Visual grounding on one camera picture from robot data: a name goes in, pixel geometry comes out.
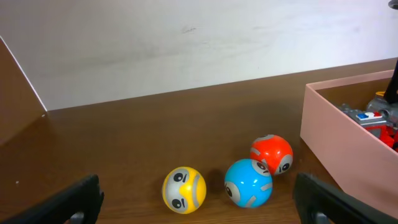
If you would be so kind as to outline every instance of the white edge strip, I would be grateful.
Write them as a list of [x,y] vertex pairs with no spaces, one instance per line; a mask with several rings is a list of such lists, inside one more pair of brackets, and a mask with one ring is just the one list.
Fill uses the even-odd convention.
[[21,70],[22,74],[24,74],[27,82],[29,83],[30,87],[32,87],[33,92],[36,94],[37,99],[39,99],[40,103],[42,104],[43,108],[45,111],[47,111],[47,108],[44,106],[44,103],[42,101],[42,99],[40,99],[39,94],[37,94],[35,88],[33,87],[33,85],[31,84],[31,82],[29,81],[28,77],[26,76],[24,70],[22,69],[21,65],[18,63],[17,59],[15,58],[14,54],[11,52],[10,48],[8,47],[8,45],[6,44],[6,41],[0,36],[0,39],[2,40],[2,42],[4,43],[4,45],[7,47],[8,51],[10,52],[11,56],[13,57],[14,61],[17,63],[19,69]]

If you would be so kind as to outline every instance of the ball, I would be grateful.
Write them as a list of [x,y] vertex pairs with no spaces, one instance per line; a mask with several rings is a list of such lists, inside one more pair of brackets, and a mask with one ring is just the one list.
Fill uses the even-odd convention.
[[206,197],[206,183],[202,175],[191,167],[178,167],[164,179],[164,203],[180,214],[194,212]]
[[225,191],[239,207],[256,208],[272,192],[272,177],[265,164],[254,159],[241,159],[226,172]]
[[285,139],[267,134],[253,142],[250,158],[267,164],[272,175],[279,175],[292,166],[293,150]]

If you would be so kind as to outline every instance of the red toy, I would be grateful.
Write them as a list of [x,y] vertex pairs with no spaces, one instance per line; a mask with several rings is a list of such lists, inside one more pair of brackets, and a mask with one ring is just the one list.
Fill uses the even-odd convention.
[[267,164],[271,175],[278,175],[292,166],[293,150],[285,139],[268,134],[254,140],[250,158]]

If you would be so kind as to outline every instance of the brown table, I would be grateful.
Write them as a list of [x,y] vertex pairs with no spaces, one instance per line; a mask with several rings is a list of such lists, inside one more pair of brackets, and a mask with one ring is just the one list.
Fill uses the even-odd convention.
[[[336,185],[300,139],[305,84],[393,69],[395,61],[50,111],[0,147],[0,220],[98,174],[105,192],[98,223],[298,223],[296,174]],[[291,143],[293,166],[274,178],[265,205],[238,208],[224,192],[224,174],[264,134]],[[161,196],[163,179],[178,166],[196,168],[208,188],[189,215],[171,212]]]

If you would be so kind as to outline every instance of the white wall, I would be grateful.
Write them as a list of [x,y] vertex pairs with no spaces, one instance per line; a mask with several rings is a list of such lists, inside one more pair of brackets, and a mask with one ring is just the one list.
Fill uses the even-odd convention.
[[1,0],[49,110],[398,56],[388,0]]

